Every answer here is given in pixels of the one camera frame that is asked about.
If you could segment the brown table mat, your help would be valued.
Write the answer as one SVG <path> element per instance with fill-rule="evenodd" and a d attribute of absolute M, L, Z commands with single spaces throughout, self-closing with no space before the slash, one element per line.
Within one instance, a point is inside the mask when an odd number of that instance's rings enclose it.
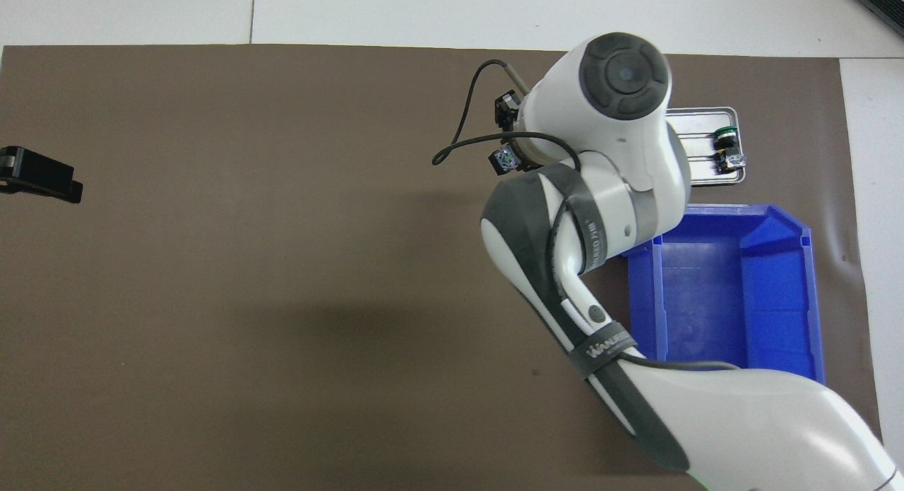
<path fill-rule="evenodd" d="M 472 73 L 558 51 L 15 46 L 0 491 L 701 491 L 575 375 L 484 250 Z"/>

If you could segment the silver metal tray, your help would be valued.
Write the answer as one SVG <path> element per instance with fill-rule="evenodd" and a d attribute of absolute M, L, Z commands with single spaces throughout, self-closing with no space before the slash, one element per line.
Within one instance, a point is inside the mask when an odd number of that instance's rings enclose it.
<path fill-rule="evenodd" d="M 675 130 L 676 136 L 684 147 L 689 162 L 691 185 L 724 186 L 737 184 L 745 179 L 746 167 L 736 170 L 736 172 L 720 174 L 716 170 L 713 158 L 715 152 L 713 150 L 713 132 L 716 129 L 736 125 L 739 127 L 740 143 L 742 142 L 739 120 L 737 120 L 737 112 L 734 109 L 731 107 L 674 107 L 666 110 L 666 119 L 672 125 L 672 129 Z"/>

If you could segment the blue plastic storage bin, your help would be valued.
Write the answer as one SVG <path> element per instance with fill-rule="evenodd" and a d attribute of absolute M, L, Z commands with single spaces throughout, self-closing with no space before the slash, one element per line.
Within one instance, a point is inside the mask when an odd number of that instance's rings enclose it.
<path fill-rule="evenodd" d="M 811 228 L 781 207 L 691 204 L 624 257 L 643 355 L 826 383 Z"/>

